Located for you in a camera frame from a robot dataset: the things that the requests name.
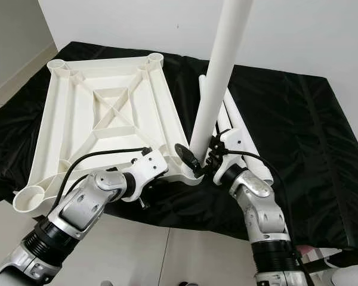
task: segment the black cloth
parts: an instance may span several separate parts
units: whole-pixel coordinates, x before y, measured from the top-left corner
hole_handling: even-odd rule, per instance
[[[151,51],[72,42],[65,61],[144,56]],[[166,54],[163,71],[187,140],[199,104],[198,76],[208,62]],[[43,67],[0,108],[0,200],[11,201],[29,176],[50,73]],[[287,186],[276,200],[292,212],[295,242],[358,249],[358,143],[325,78],[235,66],[230,92],[260,155]],[[210,179],[189,187],[160,183],[144,192],[151,208],[118,201],[106,212],[152,225],[210,230],[246,239],[241,209]]]

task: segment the white wall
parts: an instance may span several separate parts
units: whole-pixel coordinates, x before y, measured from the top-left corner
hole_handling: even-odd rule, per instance
[[[37,0],[0,0],[0,86],[52,42]]]
[[[39,0],[70,41],[209,58],[221,0]],[[358,0],[255,0],[237,63],[327,77],[358,139]]]

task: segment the white pipe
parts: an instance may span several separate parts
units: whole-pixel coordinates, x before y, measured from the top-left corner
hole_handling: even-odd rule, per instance
[[[239,109],[237,109],[236,103],[234,102],[231,93],[229,90],[226,90],[226,95],[224,96],[224,103],[231,120],[232,126],[234,128],[240,128],[242,130],[242,141],[244,144],[244,151],[254,153],[258,155],[256,146],[252,140],[251,135],[249,134],[248,129],[244,123],[243,118],[240,115]],[[273,183],[273,177],[267,167],[260,161],[250,156],[244,156],[245,163],[247,167],[260,179],[265,180],[268,184]]]
[[[203,162],[253,0],[224,0],[190,150]]]
[[[200,89],[200,97],[204,97],[204,87],[205,87],[205,75],[202,74],[199,76],[199,89]],[[228,114],[227,114],[227,110],[226,110],[226,106],[224,105],[223,102],[221,102],[221,107],[220,107],[220,111],[219,114],[217,116],[217,125],[219,127],[219,131],[222,132],[226,129],[231,129],[231,123],[229,121],[228,118]],[[216,136],[217,131],[216,128],[214,128],[214,131],[212,132],[213,136]]]

